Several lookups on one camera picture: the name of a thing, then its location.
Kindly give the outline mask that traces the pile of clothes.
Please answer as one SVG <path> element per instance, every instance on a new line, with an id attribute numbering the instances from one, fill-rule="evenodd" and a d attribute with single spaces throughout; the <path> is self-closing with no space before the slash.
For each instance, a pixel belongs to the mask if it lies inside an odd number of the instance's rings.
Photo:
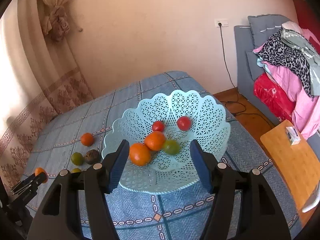
<path id="1" fill-rule="evenodd" d="M 287 21 L 253 50 L 257 65 L 278 84 L 287 101 L 281 109 L 304 139 L 319 130 L 319 41 L 308 29 Z"/>

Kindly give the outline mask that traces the patterned beige curtain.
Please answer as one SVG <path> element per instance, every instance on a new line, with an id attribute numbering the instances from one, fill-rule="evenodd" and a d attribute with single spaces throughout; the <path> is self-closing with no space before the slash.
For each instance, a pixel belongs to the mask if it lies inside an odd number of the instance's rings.
<path id="1" fill-rule="evenodd" d="M 93 96 L 67 43 L 71 0 L 12 0 L 1 16 L 1 180 L 17 184 L 41 130 Z"/>

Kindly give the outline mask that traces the grey blue sofa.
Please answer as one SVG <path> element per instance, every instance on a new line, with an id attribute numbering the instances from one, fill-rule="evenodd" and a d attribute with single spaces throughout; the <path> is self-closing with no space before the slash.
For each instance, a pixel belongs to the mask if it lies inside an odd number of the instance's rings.
<path id="1" fill-rule="evenodd" d="M 266 42 L 271 35 L 281 28 L 283 23 L 289 21 L 289 18 L 283 15 L 270 14 L 249 16 L 248 21 L 249 26 L 236 26 L 234 28 L 238 61 L 238 90 L 250 103 L 277 125 L 284 119 L 271 113 L 268 106 L 254 94 L 254 82 L 260 75 L 264 74 L 267 81 L 271 81 L 272 78 L 265 72 L 264 68 L 257 65 L 258 58 L 253 54 L 253 50 Z M 277 83 L 274 82 L 274 84 L 277 85 L 277 90 L 283 91 Z M 319 130 L 306 141 L 315 154 L 319 155 Z"/>

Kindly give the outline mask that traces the dark brown passion fruit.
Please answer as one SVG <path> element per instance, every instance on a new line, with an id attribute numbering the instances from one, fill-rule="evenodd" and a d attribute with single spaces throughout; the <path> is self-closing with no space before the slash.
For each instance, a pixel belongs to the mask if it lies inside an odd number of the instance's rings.
<path id="1" fill-rule="evenodd" d="M 99 163 L 101 160 L 101 155 L 97 150 L 89 150 L 85 156 L 84 160 L 88 165 L 93 165 Z"/>

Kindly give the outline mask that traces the light blue lattice basket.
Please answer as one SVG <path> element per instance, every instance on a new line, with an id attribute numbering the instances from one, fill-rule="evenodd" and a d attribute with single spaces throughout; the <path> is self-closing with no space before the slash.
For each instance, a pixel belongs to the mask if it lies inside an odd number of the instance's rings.
<path id="1" fill-rule="evenodd" d="M 182 116 L 191 119 L 188 131 L 180 130 L 176 124 Z M 128 160 L 119 184 L 129 191 L 166 194 L 198 182 L 199 176 L 190 156 L 192 140 L 197 140 L 216 160 L 221 160 L 227 149 L 231 126 L 226 121 L 225 108 L 210 95 L 202 97 L 194 90 L 175 90 L 170 95 L 158 93 L 143 99 L 137 108 L 125 110 L 104 138 L 102 157 L 114 152 L 124 139 L 130 145 L 144 144 L 156 121 L 164 123 L 162 133 L 166 140 L 178 142 L 180 151 L 177 155 L 168 155 L 162 149 L 151 151 L 151 161 L 145 166 L 137 166 Z"/>

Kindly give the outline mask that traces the green fruit front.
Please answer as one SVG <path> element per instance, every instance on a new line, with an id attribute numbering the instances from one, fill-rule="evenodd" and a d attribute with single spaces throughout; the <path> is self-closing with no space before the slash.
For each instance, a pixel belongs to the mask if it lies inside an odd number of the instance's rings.
<path id="1" fill-rule="evenodd" d="M 162 150 L 168 155 L 177 155 L 180 151 L 180 145 L 174 140 L 166 140 Z"/>

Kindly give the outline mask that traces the small orange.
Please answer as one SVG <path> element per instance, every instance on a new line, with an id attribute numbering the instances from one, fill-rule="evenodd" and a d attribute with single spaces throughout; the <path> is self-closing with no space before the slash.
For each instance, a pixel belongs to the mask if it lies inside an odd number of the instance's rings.
<path id="1" fill-rule="evenodd" d="M 80 141 L 84 146 L 89 147 L 94 144 L 95 138 L 91 133 L 85 133 L 81 136 Z"/>

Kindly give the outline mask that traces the white wall socket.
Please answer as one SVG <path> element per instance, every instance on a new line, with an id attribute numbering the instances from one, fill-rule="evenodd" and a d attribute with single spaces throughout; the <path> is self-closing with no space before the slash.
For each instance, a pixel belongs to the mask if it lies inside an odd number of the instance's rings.
<path id="1" fill-rule="evenodd" d="M 227 19 L 215 19 L 215 26 L 217 28 L 226 28 L 229 27 L 229 23 Z"/>

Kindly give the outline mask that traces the green fruit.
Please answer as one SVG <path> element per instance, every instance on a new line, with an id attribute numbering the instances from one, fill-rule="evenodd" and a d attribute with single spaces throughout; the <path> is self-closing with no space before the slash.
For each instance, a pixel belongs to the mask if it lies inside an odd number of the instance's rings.
<path id="1" fill-rule="evenodd" d="M 81 166 L 84 163 L 84 157 L 81 153 L 79 152 L 74 152 L 71 155 L 71 161 L 74 165 L 76 166 Z"/>
<path id="2" fill-rule="evenodd" d="M 71 173 L 80 173 L 82 170 L 80 168 L 74 168 L 71 170 Z"/>
<path id="3" fill-rule="evenodd" d="M 180 151 L 180 145 L 174 140 L 166 140 L 162 150 L 168 155 L 177 155 Z"/>

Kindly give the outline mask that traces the red tomato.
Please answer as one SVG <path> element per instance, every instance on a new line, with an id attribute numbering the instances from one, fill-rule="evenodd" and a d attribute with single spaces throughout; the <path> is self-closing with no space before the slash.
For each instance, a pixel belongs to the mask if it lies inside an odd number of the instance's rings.
<path id="1" fill-rule="evenodd" d="M 182 116 L 177 121 L 178 128 L 182 131 L 188 131 L 191 128 L 191 119 L 188 116 Z"/>
<path id="2" fill-rule="evenodd" d="M 165 125 L 162 121 L 156 121 L 152 124 L 152 130 L 154 132 L 163 132 L 165 130 Z"/>

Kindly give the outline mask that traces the oval orange fruit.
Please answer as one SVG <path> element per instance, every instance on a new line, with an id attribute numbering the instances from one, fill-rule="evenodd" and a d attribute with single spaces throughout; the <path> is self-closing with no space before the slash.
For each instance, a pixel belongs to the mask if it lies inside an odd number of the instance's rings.
<path id="1" fill-rule="evenodd" d="M 46 172 L 43 168 L 37 167 L 37 168 L 35 169 L 35 172 L 34 172 L 35 176 L 38 176 L 38 175 L 41 174 L 41 173 L 44 173 L 44 175 L 45 175 L 46 178 L 45 178 L 45 180 L 44 180 L 43 183 L 46 183 L 46 182 L 48 181 L 47 172 Z"/>

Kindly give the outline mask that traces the red wall panel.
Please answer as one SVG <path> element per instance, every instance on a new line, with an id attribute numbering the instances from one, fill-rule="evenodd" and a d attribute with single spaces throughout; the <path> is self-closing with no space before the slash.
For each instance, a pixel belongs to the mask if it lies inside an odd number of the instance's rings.
<path id="1" fill-rule="evenodd" d="M 293 0 L 303 36 L 319 53 L 319 19 L 305 0 Z"/>

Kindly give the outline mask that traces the large orange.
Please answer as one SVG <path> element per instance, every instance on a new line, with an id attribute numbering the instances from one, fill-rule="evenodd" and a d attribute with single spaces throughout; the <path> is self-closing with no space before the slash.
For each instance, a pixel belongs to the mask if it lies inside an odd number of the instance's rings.
<path id="1" fill-rule="evenodd" d="M 130 146 L 129 159 L 137 166 L 145 166 L 151 161 L 151 152 L 143 143 L 137 142 Z"/>

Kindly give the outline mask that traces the green fruit back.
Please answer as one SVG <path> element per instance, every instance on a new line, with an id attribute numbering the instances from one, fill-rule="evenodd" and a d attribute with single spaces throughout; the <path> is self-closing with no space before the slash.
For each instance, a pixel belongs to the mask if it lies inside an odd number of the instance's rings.
<path id="1" fill-rule="evenodd" d="M 74 152 L 71 155 L 71 161 L 74 165 L 76 166 L 81 166 L 84 163 L 84 157 L 81 153 L 79 152 Z"/>

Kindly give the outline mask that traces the wooden side table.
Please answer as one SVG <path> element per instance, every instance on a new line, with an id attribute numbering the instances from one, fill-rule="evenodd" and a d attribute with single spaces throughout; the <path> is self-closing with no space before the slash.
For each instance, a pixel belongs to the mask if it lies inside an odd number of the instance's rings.
<path id="1" fill-rule="evenodd" d="M 319 182 L 319 160 L 304 138 L 291 145 L 286 128 L 289 120 L 271 129 L 260 137 L 267 155 L 284 179 L 297 210 L 303 208 Z"/>

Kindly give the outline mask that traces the blue checked bedspread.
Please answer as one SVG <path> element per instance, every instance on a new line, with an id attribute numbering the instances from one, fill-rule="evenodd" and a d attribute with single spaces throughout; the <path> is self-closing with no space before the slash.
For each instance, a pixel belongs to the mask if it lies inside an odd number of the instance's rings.
<path id="1" fill-rule="evenodd" d="M 205 189 L 190 156 L 190 143 L 236 171 L 257 171 L 272 189 L 291 238 L 302 229 L 295 202 L 282 177 L 258 143 L 232 114 L 185 72 L 172 71 L 107 93 L 53 119 L 31 149 L 23 178 L 38 167 L 48 174 L 28 203 L 39 217 L 49 187 L 61 170 L 76 167 L 74 153 L 88 147 L 80 138 L 94 137 L 103 160 L 122 140 L 143 143 L 152 124 L 164 122 L 164 136 L 179 144 L 176 155 L 157 150 L 151 161 L 127 161 L 116 188 L 105 196 L 120 239 L 199 239 L 217 196 Z"/>

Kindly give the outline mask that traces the small white box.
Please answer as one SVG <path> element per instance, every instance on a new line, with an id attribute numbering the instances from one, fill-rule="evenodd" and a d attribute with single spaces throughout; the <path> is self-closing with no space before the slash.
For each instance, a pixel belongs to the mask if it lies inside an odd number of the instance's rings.
<path id="1" fill-rule="evenodd" d="M 294 126 L 286 127 L 285 132 L 290 145 L 297 145 L 300 143 L 300 136 Z"/>

